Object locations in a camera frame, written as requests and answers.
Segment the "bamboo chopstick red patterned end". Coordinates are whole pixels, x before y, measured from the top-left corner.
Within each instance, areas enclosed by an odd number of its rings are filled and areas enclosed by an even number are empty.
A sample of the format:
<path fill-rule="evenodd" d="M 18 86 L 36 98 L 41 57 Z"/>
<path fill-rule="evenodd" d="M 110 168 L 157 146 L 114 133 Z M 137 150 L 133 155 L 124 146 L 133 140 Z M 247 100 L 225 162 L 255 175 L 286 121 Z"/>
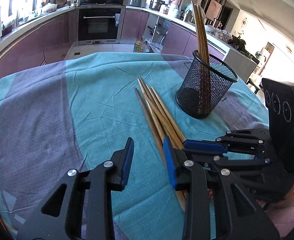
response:
<path fill-rule="evenodd" d="M 193 1 L 191 1 L 191 4 L 192 4 L 192 11 L 193 11 L 194 20 L 195 20 L 196 33 L 197 33 L 198 54 L 200 54 L 201 48 L 200 48 L 200 34 L 199 34 L 199 15 L 198 15 L 197 6 L 196 6 L 197 4 L 195 4 Z M 203 67 L 204 67 L 204 62 L 199 66 L 199 69 L 200 69 L 200 73 L 201 73 L 201 85 L 200 85 L 200 87 L 201 87 L 201 96 L 202 96 L 201 109 L 205 112 L 206 111 L 206 106 L 204 104 L 205 95 L 204 95 L 204 90 L 203 90 L 204 89 Z"/>

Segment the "purple kitchen cabinets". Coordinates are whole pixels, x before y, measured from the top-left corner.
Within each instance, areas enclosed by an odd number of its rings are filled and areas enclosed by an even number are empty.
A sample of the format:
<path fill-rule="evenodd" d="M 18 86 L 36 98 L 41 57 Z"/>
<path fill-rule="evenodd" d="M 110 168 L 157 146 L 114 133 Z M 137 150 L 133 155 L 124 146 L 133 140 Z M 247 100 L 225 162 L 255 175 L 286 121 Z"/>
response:
<path fill-rule="evenodd" d="M 0 41 L 0 79 L 62 61 L 74 43 L 75 10 L 68 9 L 40 19 Z"/>
<path fill-rule="evenodd" d="M 120 42 L 133 44 L 139 38 L 160 44 L 163 54 L 192 57 L 198 49 L 193 25 L 158 11 L 127 6 Z"/>

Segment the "metal cooking pot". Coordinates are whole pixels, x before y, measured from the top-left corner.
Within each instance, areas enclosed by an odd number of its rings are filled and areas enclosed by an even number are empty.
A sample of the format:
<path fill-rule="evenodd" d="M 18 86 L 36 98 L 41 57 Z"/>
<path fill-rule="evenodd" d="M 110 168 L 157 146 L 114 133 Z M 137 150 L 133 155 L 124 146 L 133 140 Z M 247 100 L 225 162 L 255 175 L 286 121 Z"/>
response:
<path fill-rule="evenodd" d="M 160 11 L 161 6 L 164 4 L 165 1 L 163 0 L 151 0 L 148 8 L 154 11 Z"/>

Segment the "black built-in oven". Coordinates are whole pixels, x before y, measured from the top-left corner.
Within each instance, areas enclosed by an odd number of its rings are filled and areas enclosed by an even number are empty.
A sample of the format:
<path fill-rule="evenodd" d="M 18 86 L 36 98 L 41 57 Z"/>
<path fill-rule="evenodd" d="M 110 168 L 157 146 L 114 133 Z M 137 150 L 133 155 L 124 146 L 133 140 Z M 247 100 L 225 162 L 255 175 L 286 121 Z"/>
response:
<path fill-rule="evenodd" d="M 116 40 L 121 12 L 120 8 L 80 9 L 78 40 Z"/>

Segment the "teal and purple tablecloth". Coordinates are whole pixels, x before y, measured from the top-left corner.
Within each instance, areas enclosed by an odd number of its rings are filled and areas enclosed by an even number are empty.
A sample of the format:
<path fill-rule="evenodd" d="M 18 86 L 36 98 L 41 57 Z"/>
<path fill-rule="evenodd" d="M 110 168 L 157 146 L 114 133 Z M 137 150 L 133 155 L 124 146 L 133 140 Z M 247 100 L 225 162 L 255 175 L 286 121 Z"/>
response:
<path fill-rule="evenodd" d="M 187 139 L 266 128 L 267 109 L 242 80 L 205 119 L 174 98 L 191 59 L 178 55 L 95 53 L 0 79 L 0 215 L 12 236 L 58 180 L 91 170 L 135 142 L 129 182 L 112 194 L 116 239 L 180 239 L 184 214 L 135 90 L 152 86 Z"/>

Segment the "oil bottles on floor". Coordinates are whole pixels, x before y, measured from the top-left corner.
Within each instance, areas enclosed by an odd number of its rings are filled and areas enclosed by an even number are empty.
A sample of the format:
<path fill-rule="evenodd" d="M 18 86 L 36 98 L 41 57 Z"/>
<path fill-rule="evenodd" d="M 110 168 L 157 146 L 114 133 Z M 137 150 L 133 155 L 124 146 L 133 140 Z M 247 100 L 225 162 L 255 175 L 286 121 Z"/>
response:
<path fill-rule="evenodd" d="M 133 47 L 133 52 L 134 53 L 149 53 L 150 46 L 148 45 L 148 41 L 143 40 L 142 38 L 137 39 Z"/>

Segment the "black mesh utensil cup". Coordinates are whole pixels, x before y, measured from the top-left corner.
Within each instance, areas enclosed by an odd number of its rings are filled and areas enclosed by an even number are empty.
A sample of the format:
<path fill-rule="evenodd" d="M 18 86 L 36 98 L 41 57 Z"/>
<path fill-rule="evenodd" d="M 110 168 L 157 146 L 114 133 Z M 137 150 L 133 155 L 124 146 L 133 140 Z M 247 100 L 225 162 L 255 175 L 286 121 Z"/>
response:
<path fill-rule="evenodd" d="M 197 50 L 193 61 L 176 92 L 176 103 L 182 111 L 196 119 L 206 118 L 233 83 L 238 75 L 218 57 L 210 54 L 206 64 Z"/>

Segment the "bamboo chopstick on cloth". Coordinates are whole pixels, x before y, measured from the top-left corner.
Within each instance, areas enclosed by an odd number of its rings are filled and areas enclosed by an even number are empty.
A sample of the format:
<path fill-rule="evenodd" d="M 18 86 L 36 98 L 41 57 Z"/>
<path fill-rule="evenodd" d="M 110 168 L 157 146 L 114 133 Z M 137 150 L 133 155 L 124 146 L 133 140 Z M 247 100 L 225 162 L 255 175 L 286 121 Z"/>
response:
<path fill-rule="evenodd" d="M 148 124 L 149 129 L 151 131 L 151 134 L 153 136 L 155 145 L 157 146 L 160 157 L 163 161 L 164 166 L 166 167 L 166 161 L 165 161 L 165 157 L 164 157 L 164 153 L 163 153 L 163 144 L 161 142 L 161 139 L 160 139 L 160 136 L 159 136 L 158 131 L 156 129 L 156 126 L 154 125 L 152 117 L 150 116 L 149 111 L 147 110 L 145 104 L 143 103 L 143 99 L 142 99 L 137 88 L 135 89 L 135 93 L 136 93 L 136 96 L 137 96 L 138 101 L 140 103 L 140 106 L 143 110 L 144 116 L 146 118 L 147 124 Z M 184 194 L 180 191 L 175 191 L 175 194 L 176 194 L 176 197 L 179 201 L 180 207 L 182 208 L 183 212 L 185 212 L 186 199 L 184 197 Z"/>
<path fill-rule="evenodd" d="M 186 141 L 186 138 L 183 135 L 182 131 L 180 130 L 178 124 L 176 123 L 176 121 L 174 120 L 170 112 L 168 111 L 165 103 L 163 102 L 163 100 L 161 99 L 161 97 L 158 95 L 157 91 L 153 87 L 150 87 L 150 89 L 152 91 L 152 94 L 157 98 L 158 102 L 160 103 L 162 110 L 164 111 L 166 117 L 168 118 L 168 121 L 170 122 L 174 131 L 176 132 L 176 135 L 179 137 L 180 142 L 184 143 Z"/>
<path fill-rule="evenodd" d="M 169 137 L 173 147 L 178 148 L 180 142 L 179 138 L 176 135 L 172 125 L 168 121 L 168 118 L 162 110 L 157 98 L 152 94 L 150 87 L 148 87 L 141 77 L 138 77 L 138 83 L 161 141 L 164 141 L 165 137 Z"/>
<path fill-rule="evenodd" d="M 163 144 L 165 137 L 168 137 L 174 148 L 180 150 L 184 148 L 183 143 L 186 141 L 186 138 L 160 95 L 152 86 L 148 86 L 142 77 L 138 77 L 138 83 L 144 97 L 143 100 L 147 106 L 147 113 L 153 124 L 151 129 L 155 130 L 156 137 L 160 140 L 161 144 Z"/>

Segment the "purple kitchen cabinets right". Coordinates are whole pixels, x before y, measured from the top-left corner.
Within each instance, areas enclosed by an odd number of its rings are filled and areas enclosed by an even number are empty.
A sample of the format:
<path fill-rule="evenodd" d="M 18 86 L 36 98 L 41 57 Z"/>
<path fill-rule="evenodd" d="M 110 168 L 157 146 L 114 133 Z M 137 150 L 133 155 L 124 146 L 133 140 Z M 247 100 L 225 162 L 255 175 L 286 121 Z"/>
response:
<path fill-rule="evenodd" d="M 139 38 L 160 44 L 163 54 L 192 57 L 198 49 L 193 25 L 158 11 L 127 6 L 120 42 L 133 44 Z"/>

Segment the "purple kitchen cabinets left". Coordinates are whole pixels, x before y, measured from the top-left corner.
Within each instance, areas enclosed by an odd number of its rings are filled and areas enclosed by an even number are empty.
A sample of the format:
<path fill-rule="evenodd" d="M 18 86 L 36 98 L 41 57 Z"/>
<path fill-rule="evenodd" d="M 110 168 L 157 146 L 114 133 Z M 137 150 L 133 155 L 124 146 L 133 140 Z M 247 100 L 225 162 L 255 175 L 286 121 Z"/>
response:
<path fill-rule="evenodd" d="M 40 19 L 0 41 L 0 79 L 62 61 L 74 43 L 75 10 L 68 9 Z"/>

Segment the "green plant on counter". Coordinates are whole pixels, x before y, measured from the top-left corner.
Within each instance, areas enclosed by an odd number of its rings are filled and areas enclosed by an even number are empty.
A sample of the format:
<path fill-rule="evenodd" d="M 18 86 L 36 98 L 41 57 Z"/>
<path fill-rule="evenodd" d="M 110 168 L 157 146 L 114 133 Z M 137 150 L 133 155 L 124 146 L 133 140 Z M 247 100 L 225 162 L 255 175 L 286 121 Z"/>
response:
<path fill-rule="evenodd" d="M 251 53 L 246 50 L 246 41 L 241 38 L 241 35 L 232 35 L 231 39 L 228 41 L 228 44 L 247 58 L 253 58 Z"/>

